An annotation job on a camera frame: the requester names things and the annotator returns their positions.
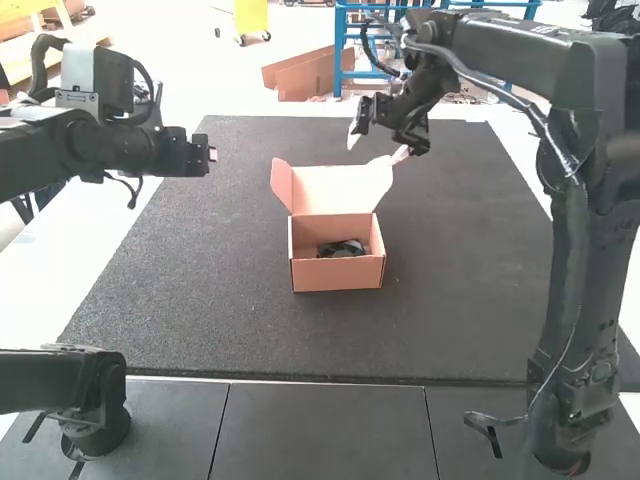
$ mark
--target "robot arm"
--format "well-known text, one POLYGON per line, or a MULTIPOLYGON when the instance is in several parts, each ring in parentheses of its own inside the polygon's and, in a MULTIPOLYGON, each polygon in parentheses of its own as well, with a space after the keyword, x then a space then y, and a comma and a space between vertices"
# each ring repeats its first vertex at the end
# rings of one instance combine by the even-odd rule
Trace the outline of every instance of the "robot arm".
POLYGON ((209 172, 206 135, 187 141, 165 127, 162 84, 135 60, 102 47, 81 48, 41 35, 32 49, 29 100, 0 108, 0 202, 79 176, 102 183, 107 170, 131 177, 202 177, 209 172), (47 87, 44 54, 63 50, 62 88, 47 87), (146 85, 134 83, 142 70, 146 85), (55 107, 41 103, 55 99, 55 107))
MULTIPOLYGON (((202 177, 212 148, 207 135, 187 140, 181 127, 165 127, 162 84, 137 61, 101 47, 82 48, 49 35, 32 48, 28 98, 0 107, 0 202, 78 176, 102 183, 108 170, 144 175, 202 177), (47 86, 44 56, 63 51, 62 88, 47 86), (134 70, 145 84, 134 83, 134 70), (55 106, 41 103, 52 100, 55 106)), ((63 453, 73 460, 106 455, 125 438, 131 422, 124 407, 126 363, 122 354, 76 345, 41 350, 0 350, 0 414, 42 411, 58 421, 63 453)))
POLYGON ((528 410, 508 420, 468 412, 465 423, 494 443, 496 427, 527 423, 524 448, 555 473, 577 476, 617 401, 618 315, 640 219, 640 38, 479 9, 414 9, 389 30, 412 75, 398 94, 363 98, 350 134, 377 123, 422 155, 429 110, 464 78, 524 112, 541 138, 537 169, 552 198, 554 244, 528 410), (549 115, 478 72, 548 99, 549 115))

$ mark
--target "black mat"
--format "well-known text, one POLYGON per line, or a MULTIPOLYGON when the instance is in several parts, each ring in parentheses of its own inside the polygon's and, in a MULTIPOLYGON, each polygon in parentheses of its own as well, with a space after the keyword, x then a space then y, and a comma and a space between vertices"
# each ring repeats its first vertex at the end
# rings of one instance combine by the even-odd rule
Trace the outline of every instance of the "black mat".
MULTIPOLYGON (((364 163, 346 119, 207 117, 205 179, 165 180, 61 339, 122 351, 133 371, 422 382, 525 380, 545 315, 550 221, 487 124, 432 122, 378 215, 384 288, 292 294, 271 158, 364 163)), ((625 338, 626 383, 640 385, 625 338)))
MULTIPOLYGON (((518 478, 518 449, 524 438, 520 427, 499 429, 504 458, 493 455, 489 441, 464 425, 465 411, 476 410, 502 418, 521 415, 524 390, 427 387, 429 418, 440 480, 514 480, 518 478)), ((589 470, 581 480, 631 480, 640 472, 640 435, 621 404, 613 422, 598 432, 589 470)), ((561 480, 533 456, 526 463, 527 476, 519 480, 561 480)))
POLYGON ((234 384, 210 480, 438 480, 424 389, 234 384))
MULTIPOLYGON (((225 383, 129 380, 129 435, 77 480, 206 480, 228 391, 225 383)), ((57 422, 46 420, 22 443, 36 416, 20 415, 0 442, 0 479, 70 479, 75 462, 60 450, 57 422)))

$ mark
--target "flattened cardboard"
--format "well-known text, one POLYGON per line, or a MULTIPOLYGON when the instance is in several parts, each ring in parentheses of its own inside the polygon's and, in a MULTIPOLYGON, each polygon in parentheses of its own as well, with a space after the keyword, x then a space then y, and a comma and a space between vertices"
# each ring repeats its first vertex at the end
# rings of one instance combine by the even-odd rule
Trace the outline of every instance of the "flattened cardboard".
MULTIPOLYGON (((342 51, 343 70, 355 68, 353 47, 342 51)), ((329 45, 262 67, 264 86, 278 90, 280 101, 304 102, 333 90, 334 46, 329 45)))
MULTIPOLYGON (((342 51, 342 70, 353 71, 356 57, 353 47, 342 51)), ((311 97, 326 95, 333 91, 334 54, 314 58, 304 63, 276 72, 278 100, 281 102, 304 102, 311 97)))
POLYGON ((371 213, 393 183, 393 168, 378 165, 291 167, 271 162, 271 189, 292 215, 371 213))
POLYGON ((288 253, 294 292, 380 288, 386 251, 372 213, 393 183, 390 166, 291 167, 274 158, 271 189, 291 212, 288 253), (358 239, 360 257, 316 258, 319 245, 358 239))
POLYGON ((276 72, 278 70, 284 70, 286 68, 293 67, 294 65, 298 65, 299 63, 305 63, 309 60, 313 60, 314 58, 319 58, 331 53, 333 53, 333 45, 319 48, 318 50, 313 50, 312 52, 303 53, 302 55, 297 55, 295 57, 287 58, 286 60, 272 63, 270 65, 265 65, 264 67, 262 67, 262 80, 264 81, 264 86, 270 88, 271 90, 274 90, 276 88, 276 72))

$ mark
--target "black rubber mat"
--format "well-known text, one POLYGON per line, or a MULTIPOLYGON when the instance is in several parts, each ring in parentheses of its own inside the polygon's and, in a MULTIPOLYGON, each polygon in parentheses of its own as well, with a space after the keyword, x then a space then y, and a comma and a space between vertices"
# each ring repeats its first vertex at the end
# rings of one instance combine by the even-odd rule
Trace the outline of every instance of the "black rubber mat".
MULTIPOLYGON (((504 458, 496 459, 491 443, 467 427, 464 412, 480 411, 500 418, 521 415, 526 407, 522 390, 488 388, 427 387, 429 418, 433 432, 440 480, 561 480, 563 476, 544 468, 532 455, 518 474, 519 453, 524 439, 521 426, 501 428, 497 436, 504 458)), ((631 480, 640 471, 640 434, 622 404, 613 421, 600 430, 591 450, 591 465, 581 480, 631 480)))
POLYGON ((421 387, 233 384, 210 480, 438 480, 421 387))
MULTIPOLYGON (((204 179, 167 179, 61 339, 122 351, 132 371, 383 381, 521 382, 545 316, 550 221, 487 124, 433 121, 433 150, 395 170, 377 212, 380 290, 291 293, 271 159, 361 164, 391 153, 347 119, 206 117, 204 179)), ((639 359, 620 342, 625 383, 639 359)))

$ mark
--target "blue metal rack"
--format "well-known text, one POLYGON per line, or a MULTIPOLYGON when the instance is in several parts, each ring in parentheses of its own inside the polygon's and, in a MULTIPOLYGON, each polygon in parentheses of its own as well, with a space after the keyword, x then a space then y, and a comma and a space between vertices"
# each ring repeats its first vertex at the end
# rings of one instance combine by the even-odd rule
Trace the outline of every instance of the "blue metal rack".
MULTIPOLYGON (((430 0, 411 0, 412 4, 409 5, 410 0, 396 0, 396 5, 391 5, 391 0, 386 0, 384 4, 371 4, 371 3, 347 3, 347 0, 337 0, 335 6, 335 51, 334 51, 334 77, 333 77, 333 96, 340 98, 342 96, 342 82, 347 78, 366 78, 366 79, 381 79, 386 80, 389 78, 384 72, 379 71, 374 66, 370 71, 343 71, 341 65, 341 52, 344 49, 348 39, 359 39, 360 28, 362 23, 350 23, 348 19, 348 13, 350 11, 371 11, 381 10, 384 11, 384 17, 388 21, 390 13, 394 13, 394 20, 399 20, 405 14, 407 9, 410 8, 424 8, 430 6, 430 0), (349 33, 349 30, 357 29, 358 33, 349 33)), ((440 8, 448 9, 449 7, 471 7, 471 8, 483 8, 483 7, 524 7, 524 18, 527 20, 533 20, 536 14, 537 8, 542 5, 542 0, 513 0, 509 1, 484 1, 484 0, 441 0, 440 8)), ((391 40, 391 35, 373 33, 374 29, 381 29, 380 24, 371 24, 369 26, 369 44, 371 51, 377 56, 377 41, 378 40, 391 40)))

